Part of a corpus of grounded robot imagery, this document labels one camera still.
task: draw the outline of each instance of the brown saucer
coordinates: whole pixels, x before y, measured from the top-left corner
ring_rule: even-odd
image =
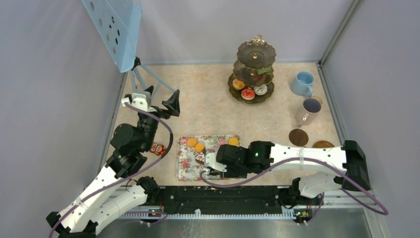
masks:
[[[301,129],[294,129],[289,133],[289,140],[296,146],[304,146],[308,143],[308,134]]]
[[[331,142],[328,142],[326,140],[317,141],[312,146],[312,148],[331,148],[331,147],[334,147],[334,145]]]

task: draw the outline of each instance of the macaron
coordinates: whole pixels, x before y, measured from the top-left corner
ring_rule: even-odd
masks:
[[[229,145],[239,146],[239,140],[238,140],[238,138],[236,138],[236,137],[232,137],[232,138],[230,138],[230,139],[227,141],[227,143],[228,143]]]
[[[196,144],[197,144],[197,139],[194,138],[194,137],[191,137],[187,140],[187,145],[189,147],[194,147],[194,146],[196,146]]]
[[[197,145],[194,147],[194,149],[198,152],[201,153],[204,149],[206,148],[206,146],[203,143],[197,143]]]

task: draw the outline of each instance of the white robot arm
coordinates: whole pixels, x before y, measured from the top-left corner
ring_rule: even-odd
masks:
[[[314,175],[293,180],[290,195],[314,198],[326,191],[343,188],[359,191],[335,171],[326,166],[305,161],[312,158],[336,168],[370,190],[366,157],[355,141],[346,141],[334,148],[290,147],[267,141],[254,141],[249,148],[222,145],[215,153],[206,154],[205,166],[211,174],[219,173],[223,178],[246,178],[248,173],[259,174],[281,161],[300,158],[275,167],[273,170],[303,170],[317,172]]]
[[[155,118],[169,119],[171,116],[179,116],[179,90],[176,90],[167,101],[162,102],[167,110],[150,106],[152,92],[153,86],[141,93],[126,95],[121,102],[123,106],[129,104],[154,115]],[[99,189],[114,183],[118,184],[123,179],[128,180],[128,177],[133,176],[146,162],[147,158],[141,153],[151,149],[158,121],[142,113],[138,113],[138,116],[137,126],[121,124],[115,129],[110,142],[115,150],[93,182],[69,206],[59,212],[51,212],[47,216],[47,222],[53,228],[61,217],[77,206],[62,218],[61,223],[56,227],[55,231],[60,234],[60,238],[95,237],[110,222],[131,208],[142,205],[146,201],[154,202],[157,199],[159,186],[151,177],[140,178],[127,193],[107,203],[105,203],[107,199],[120,185],[108,187],[87,199],[90,194]]]

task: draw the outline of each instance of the floral tray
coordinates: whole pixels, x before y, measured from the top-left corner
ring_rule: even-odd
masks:
[[[239,135],[202,135],[202,136],[182,136],[178,140],[176,154],[176,177],[179,181],[197,181],[201,180],[200,172],[204,165],[199,164],[197,160],[203,159],[202,153],[197,153],[193,147],[187,146],[189,138],[196,138],[198,142],[205,144],[206,152],[217,152],[220,145],[227,144],[230,138],[236,137],[241,145]],[[206,179],[220,179],[220,176],[205,176]]]

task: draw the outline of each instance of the white wall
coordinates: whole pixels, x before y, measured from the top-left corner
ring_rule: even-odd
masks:
[[[0,1],[0,32],[0,237],[45,238],[97,172],[121,77],[79,0]]]
[[[420,236],[420,1],[364,1],[326,63],[394,238]]]
[[[352,0],[142,0],[144,63],[229,62],[257,34],[279,61],[315,61]]]

